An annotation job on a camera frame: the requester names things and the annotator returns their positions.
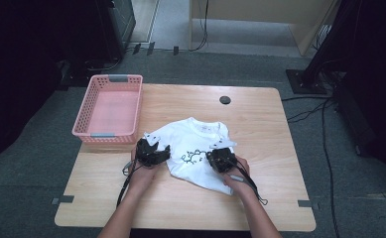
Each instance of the round black object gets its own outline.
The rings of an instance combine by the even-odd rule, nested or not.
[[[228,97],[228,96],[221,96],[219,101],[221,102],[221,104],[227,105],[227,104],[230,103],[230,97]]]

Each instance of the gray carpet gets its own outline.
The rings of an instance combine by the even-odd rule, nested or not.
[[[287,68],[304,69],[310,59],[146,51],[128,53],[106,73],[138,73],[145,83],[275,87],[294,97]],[[0,237],[95,237],[100,228],[63,228],[54,223],[81,142],[71,128],[85,88],[56,91],[27,124],[20,138],[0,154]],[[285,101],[287,117],[314,109],[321,99]],[[326,147],[334,177],[334,202],[341,237],[386,237],[386,165],[355,155],[335,105],[325,110]],[[311,201],[317,205],[314,232],[284,237],[334,237],[329,172],[322,148],[322,114],[291,123],[290,129]],[[249,237],[247,232],[133,231],[134,237]]]

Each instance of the hand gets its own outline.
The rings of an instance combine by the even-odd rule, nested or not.
[[[238,160],[238,167],[241,168],[243,166],[243,169],[248,173],[248,175],[250,176],[250,171],[249,171],[249,166],[248,166],[248,163],[245,159],[243,158],[240,158],[238,156],[236,156],[236,160]],[[252,193],[254,194],[254,191],[252,190],[252,188],[246,184],[245,182],[241,182],[241,181],[237,181],[235,179],[232,179],[230,176],[238,176],[238,177],[241,177],[243,178],[244,175],[239,171],[239,169],[237,168],[234,168],[233,170],[223,174],[223,183],[225,185],[228,185],[230,186],[233,191],[235,191],[235,193],[237,193],[239,196],[243,196],[243,195],[246,195],[248,193]]]
[[[133,170],[134,159],[136,155],[136,150],[131,151],[131,161],[133,162],[130,173]],[[130,179],[129,187],[127,193],[134,192],[136,195],[143,195],[147,190],[150,184],[155,177],[156,172],[158,171],[160,165],[149,167],[143,167],[140,162],[136,163],[136,171]]]

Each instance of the floor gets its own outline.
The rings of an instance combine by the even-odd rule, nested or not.
[[[137,26],[132,46],[155,42],[155,49],[189,48],[190,0],[136,0],[133,8]],[[202,41],[203,24],[193,21],[193,49]],[[201,52],[302,57],[287,24],[207,20],[206,26],[207,39]],[[311,58],[315,52],[311,48],[305,57]]]

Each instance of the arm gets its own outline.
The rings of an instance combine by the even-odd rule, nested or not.
[[[142,167],[133,174],[127,193],[122,198],[121,203],[109,218],[98,237],[124,238],[130,236],[134,213],[141,197],[152,182],[158,168],[159,166],[154,166],[152,169]]]
[[[238,156],[236,156],[236,159],[245,167],[245,170],[249,174],[249,167],[246,160]],[[238,169],[235,169],[223,175],[223,178],[225,184],[232,187],[244,205],[245,215],[248,220],[251,236],[254,238],[282,237],[268,216],[266,210],[255,196],[252,188],[244,182],[232,179],[230,175],[242,177],[242,174]]]

